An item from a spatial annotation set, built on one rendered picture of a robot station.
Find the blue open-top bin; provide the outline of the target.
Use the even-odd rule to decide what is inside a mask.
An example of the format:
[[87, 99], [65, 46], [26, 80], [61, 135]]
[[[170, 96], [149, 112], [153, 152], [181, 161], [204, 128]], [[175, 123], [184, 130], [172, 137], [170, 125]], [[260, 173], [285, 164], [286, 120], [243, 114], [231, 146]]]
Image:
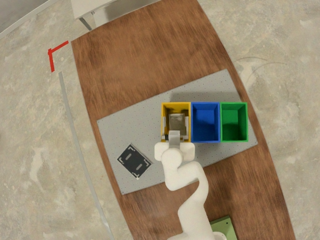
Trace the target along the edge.
[[220, 143], [220, 102], [191, 102], [191, 143]]

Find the green open-top bin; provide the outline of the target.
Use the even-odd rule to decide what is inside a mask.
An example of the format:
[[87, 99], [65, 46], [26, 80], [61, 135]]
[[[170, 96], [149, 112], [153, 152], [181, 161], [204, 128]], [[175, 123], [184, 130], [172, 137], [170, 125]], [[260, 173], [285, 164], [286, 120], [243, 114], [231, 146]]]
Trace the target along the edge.
[[249, 142], [247, 102], [219, 102], [220, 142]]

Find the yellow open-top bin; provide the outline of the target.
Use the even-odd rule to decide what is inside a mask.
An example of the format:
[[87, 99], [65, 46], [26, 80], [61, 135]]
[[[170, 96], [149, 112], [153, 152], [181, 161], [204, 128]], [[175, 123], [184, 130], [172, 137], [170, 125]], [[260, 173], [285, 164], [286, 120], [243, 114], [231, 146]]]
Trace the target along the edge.
[[169, 114], [182, 114], [185, 113], [185, 119], [189, 116], [189, 132], [188, 139], [184, 140], [184, 143], [191, 142], [191, 102], [162, 102], [161, 103], [161, 143], [166, 143], [165, 139], [162, 139], [162, 126], [163, 117], [166, 117], [166, 127], [164, 127], [164, 135], [169, 134]]

